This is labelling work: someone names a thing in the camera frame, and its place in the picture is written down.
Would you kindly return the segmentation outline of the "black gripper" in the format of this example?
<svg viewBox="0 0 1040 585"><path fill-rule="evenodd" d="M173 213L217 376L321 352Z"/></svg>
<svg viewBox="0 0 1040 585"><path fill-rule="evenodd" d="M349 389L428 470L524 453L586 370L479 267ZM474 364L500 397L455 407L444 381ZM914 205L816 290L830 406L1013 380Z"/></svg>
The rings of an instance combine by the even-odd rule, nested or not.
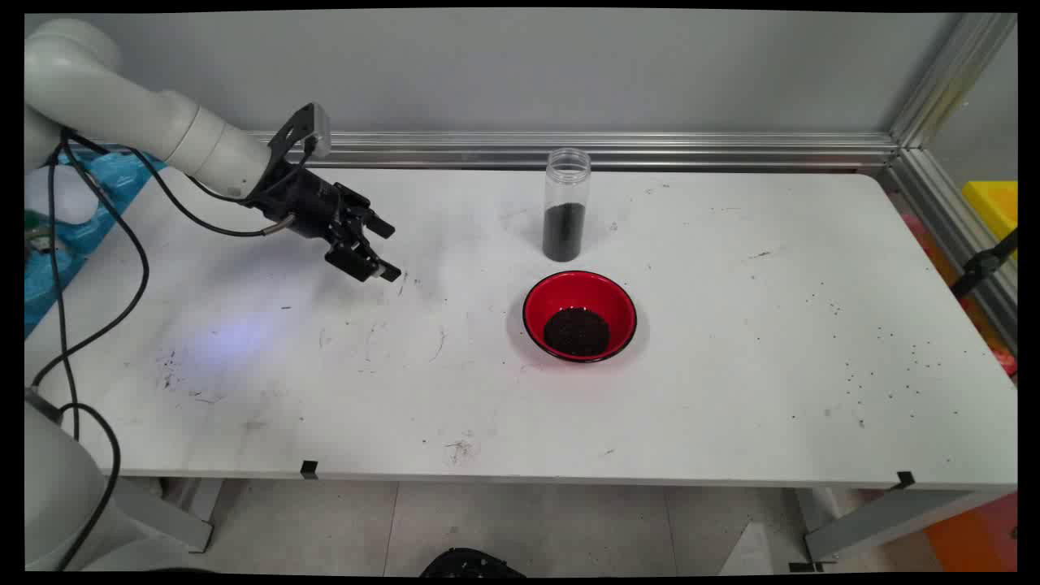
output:
<svg viewBox="0 0 1040 585"><path fill-rule="evenodd" d="M362 228L390 238L395 227L380 218L371 200L339 183L281 159L246 198L246 207L278 223L293 215L288 229L328 243L324 260L359 282L382 278L395 282L402 270L380 258ZM342 229L342 223L349 228Z"/></svg>

